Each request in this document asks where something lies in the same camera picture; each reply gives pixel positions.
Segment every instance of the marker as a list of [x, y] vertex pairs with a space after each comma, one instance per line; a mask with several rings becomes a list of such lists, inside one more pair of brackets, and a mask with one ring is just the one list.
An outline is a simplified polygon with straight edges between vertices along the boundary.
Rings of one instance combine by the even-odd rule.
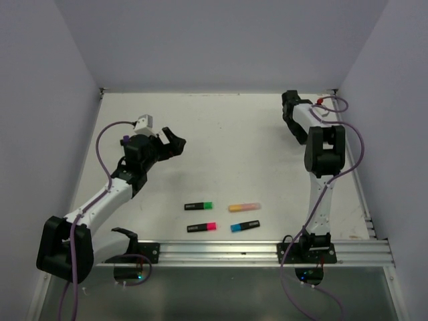
[[229, 205], [229, 212], [253, 211], [254, 209], [260, 208], [260, 203], [235, 204]]
[[255, 227], [260, 227], [260, 222], [258, 220], [230, 225], [230, 230], [235, 233], [243, 231], [244, 229], [254, 229]]
[[187, 227], [187, 233], [192, 232], [202, 232], [202, 231], [215, 231], [217, 229], [217, 225], [213, 223], [204, 223], [204, 224], [196, 224], [189, 225]]
[[213, 209], [213, 202], [185, 204], [185, 211], [194, 211], [196, 209]]

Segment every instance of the orange marker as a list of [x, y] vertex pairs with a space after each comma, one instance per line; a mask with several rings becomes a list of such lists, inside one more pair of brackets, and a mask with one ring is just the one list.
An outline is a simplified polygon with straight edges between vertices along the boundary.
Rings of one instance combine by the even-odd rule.
[[229, 205], [229, 212], [253, 211], [254, 209], [260, 208], [260, 203], [234, 204]]

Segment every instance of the green marker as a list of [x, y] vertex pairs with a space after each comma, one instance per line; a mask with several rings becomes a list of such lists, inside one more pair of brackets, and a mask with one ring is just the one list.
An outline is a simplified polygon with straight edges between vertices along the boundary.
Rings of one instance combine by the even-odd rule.
[[194, 211], [196, 209], [213, 209], [213, 202], [185, 204], [185, 211]]

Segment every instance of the white table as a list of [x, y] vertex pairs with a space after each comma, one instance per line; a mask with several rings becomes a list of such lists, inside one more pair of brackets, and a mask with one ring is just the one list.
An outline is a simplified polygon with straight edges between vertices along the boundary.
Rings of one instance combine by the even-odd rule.
[[[301, 97], [315, 101], [319, 95]], [[74, 208], [106, 182], [94, 150], [98, 133], [111, 122], [134, 121], [142, 114], [153, 116], [156, 131], [168, 126], [186, 139], [185, 150], [155, 164], [140, 193], [98, 233], [123, 227], [140, 239], [253, 241], [280, 240], [301, 229], [308, 213], [309, 174], [304, 146], [282, 120], [280, 94], [105, 94]], [[111, 171], [123, 155], [119, 140], [125, 134], [133, 134], [129, 125], [115, 126], [101, 139], [100, 152]], [[185, 203], [203, 201], [214, 202], [214, 209], [183, 210]], [[230, 204], [252, 202], [260, 202], [261, 209], [227, 210]], [[260, 228], [230, 231], [231, 224], [254, 219]], [[206, 222], [216, 222], [217, 231], [187, 233], [186, 226]], [[333, 239], [369, 238], [352, 175], [336, 182], [330, 222]]]

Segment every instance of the red object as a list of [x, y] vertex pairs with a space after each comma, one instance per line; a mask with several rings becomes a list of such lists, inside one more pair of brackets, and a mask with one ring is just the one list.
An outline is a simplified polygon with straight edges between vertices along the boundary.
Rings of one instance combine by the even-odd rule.
[[215, 231], [217, 229], [217, 224], [215, 223], [207, 223], [207, 230], [208, 231]]

